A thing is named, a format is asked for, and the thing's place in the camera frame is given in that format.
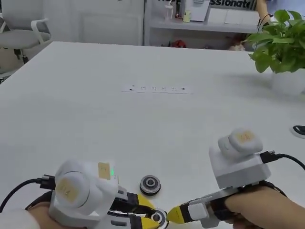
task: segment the shelf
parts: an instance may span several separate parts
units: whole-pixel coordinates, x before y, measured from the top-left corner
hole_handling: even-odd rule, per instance
[[[159,29],[173,30],[198,30],[198,31],[215,31],[215,32],[236,32],[236,33],[256,33],[257,26],[244,24],[227,24],[213,22],[183,22],[182,19],[172,19],[166,21],[160,18],[152,18],[150,26]]]

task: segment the white table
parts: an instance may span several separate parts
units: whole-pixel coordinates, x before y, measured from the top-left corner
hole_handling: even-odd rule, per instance
[[[54,42],[0,86],[0,199],[68,158],[112,158],[130,192],[157,176],[162,190],[152,202],[169,210],[218,190],[208,148],[241,126],[265,150],[305,162],[305,140],[288,130],[305,125],[305,99],[276,97],[269,76],[245,52]],[[121,92],[133,83],[185,85],[194,94]],[[270,168],[270,181],[305,206],[301,167],[282,159]],[[42,192],[25,187],[6,209]]]

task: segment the ball bearing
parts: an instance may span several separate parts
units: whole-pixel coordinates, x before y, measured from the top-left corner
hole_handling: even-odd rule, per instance
[[[147,175],[140,182],[140,191],[147,196],[156,195],[161,189],[160,180],[152,175]]]
[[[167,213],[160,208],[156,208],[156,212],[152,214],[151,219],[158,222],[160,225],[158,229],[166,229],[169,221],[166,220]]]

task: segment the office chair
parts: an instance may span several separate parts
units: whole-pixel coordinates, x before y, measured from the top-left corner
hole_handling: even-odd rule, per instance
[[[1,0],[1,6],[4,23],[0,47],[13,49],[17,58],[22,57],[26,63],[29,59],[25,50],[51,42],[48,19],[43,17],[43,0]]]

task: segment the potted plant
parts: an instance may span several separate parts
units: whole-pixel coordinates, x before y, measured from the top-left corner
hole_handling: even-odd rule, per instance
[[[305,20],[286,10],[278,10],[274,17],[277,21],[245,40],[258,47],[250,58],[259,73],[271,68],[274,91],[298,95],[305,89]]]

